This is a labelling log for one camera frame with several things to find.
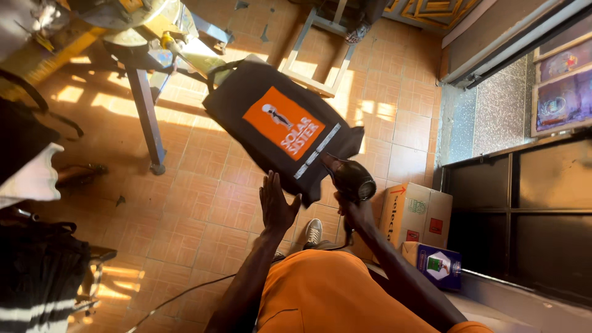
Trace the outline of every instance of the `orange tile floor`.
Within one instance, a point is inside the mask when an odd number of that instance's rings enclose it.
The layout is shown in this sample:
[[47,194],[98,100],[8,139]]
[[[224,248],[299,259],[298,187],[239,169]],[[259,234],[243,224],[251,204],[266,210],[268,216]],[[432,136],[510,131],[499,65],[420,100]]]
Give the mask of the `orange tile floor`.
[[[248,8],[239,10],[234,10],[235,4],[236,0],[187,1],[206,20],[233,31],[236,41],[228,46],[226,61],[255,53],[280,66],[308,9],[286,0],[251,0]],[[269,41],[264,43],[260,36],[266,26]],[[355,159],[378,184],[373,199],[377,221],[388,186],[432,183],[440,42],[418,28],[381,19],[356,48],[335,98],[326,100],[351,126],[366,128]],[[345,51],[340,37],[312,29],[294,70],[332,82]],[[93,323],[76,330],[124,332],[166,299],[239,269],[263,229],[258,196],[263,172],[205,115],[203,84],[175,75],[156,107],[168,151],[161,176],[148,170],[148,151],[127,79],[66,67],[40,90],[53,111],[70,117],[86,133],[79,142],[60,141],[66,150],[54,157],[54,167],[97,162],[110,169],[93,184],[62,191],[60,201],[37,205],[47,220],[76,222],[77,238],[119,251],[105,268],[98,293],[102,305],[91,317]],[[68,129],[63,133],[73,135]],[[324,239],[344,241],[332,192],[327,178],[323,198],[301,210],[286,233],[284,252],[301,248],[303,230],[314,217],[323,222]],[[116,207],[120,196],[126,202]],[[363,242],[355,241],[353,250],[370,259]],[[139,331],[201,331],[229,283],[190,292]]]

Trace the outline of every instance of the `person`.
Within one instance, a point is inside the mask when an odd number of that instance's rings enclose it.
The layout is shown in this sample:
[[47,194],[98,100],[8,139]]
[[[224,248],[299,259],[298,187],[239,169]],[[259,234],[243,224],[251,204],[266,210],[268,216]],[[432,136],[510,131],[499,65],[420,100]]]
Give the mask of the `person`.
[[372,25],[382,17],[388,2],[389,0],[361,0],[358,25],[355,30],[345,36],[345,43],[356,45],[362,41],[372,28]]
[[205,332],[448,332],[493,333],[468,322],[446,296],[380,234],[367,201],[336,198],[348,224],[381,263],[397,299],[374,282],[348,251],[320,242],[322,224],[307,226],[304,251],[273,267],[276,249],[294,223],[300,195],[285,200],[277,173],[259,189],[265,229],[213,313]]

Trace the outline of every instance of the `metal stand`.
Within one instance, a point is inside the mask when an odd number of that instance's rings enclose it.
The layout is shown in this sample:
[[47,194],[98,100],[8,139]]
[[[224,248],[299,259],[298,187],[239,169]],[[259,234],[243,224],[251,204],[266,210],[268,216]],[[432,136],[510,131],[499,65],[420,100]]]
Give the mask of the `metal stand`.
[[290,52],[290,56],[288,57],[288,61],[282,68],[282,73],[285,74],[287,77],[291,78],[292,80],[303,84],[308,89],[314,90],[321,95],[333,98],[337,93],[337,89],[341,80],[343,79],[343,75],[345,74],[346,70],[349,66],[349,61],[352,58],[353,51],[356,49],[356,46],[350,46],[348,48],[348,52],[343,59],[341,64],[341,68],[339,68],[339,72],[337,73],[337,77],[335,78],[335,82],[333,86],[328,86],[326,84],[322,84],[318,81],[313,79],[309,79],[306,76],[293,72],[290,68],[296,61],[296,57],[298,56],[298,51],[300,51],[300,47],[302,46],[302,42],[304,41],[304,37],[306,37],[306,33],[310,29],[312,25],[316,25],[317,27],[323,28],[331,33],[338,34],[340,36],[345,36],[348,34],[348,30],[346,27],[339,25],[339,21],[341,20],[341,16],[343,14],[343,10],[345,9],[345,3],[347,0],[340,0],[339,5],[337,6],[337,12],[335,13],[335,18],[333,21],[329,21],[325,18],[317,16],[317,8],[313,8],[306,19],[306,23],[302,27],[302,31],[300,31],[300,35],[292,48],[292,52]]
[[158,129],[158,122],[156,121],[156,113],[154,111],[154,104],[160,94],[160,89],[153,98],[150,89],[150,82],[144,69],[126,68],[127,77],[130,80],[131,93],[136,102],[136,109],[140,116],[140,123],[142,131],[144,131],[144,138],[148,146],[148,153],[150,153],[150,160],[152,164],[150,170],[155,175],[162,175],[165,173],[165,166],[162,162],[165,160],[166,151],[162,148],[162,141],[160,139],[160,130]]

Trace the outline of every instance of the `black bag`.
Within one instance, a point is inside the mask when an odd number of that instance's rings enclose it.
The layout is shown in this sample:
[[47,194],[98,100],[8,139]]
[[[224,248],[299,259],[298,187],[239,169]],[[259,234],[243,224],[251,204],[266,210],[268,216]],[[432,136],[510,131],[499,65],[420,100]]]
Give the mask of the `black bag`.
[[[234,67],[214,90],[214,74]],[[265,62],[247,58],[216,68],[208,88],[203,105],[210,117],[262,170],[278,172],[286,192],[302,193],[305,207],[320,200],[321,180],[329,174],[319,154],[346,159],[360,150],[363,127],[350,128],[322,98]]]

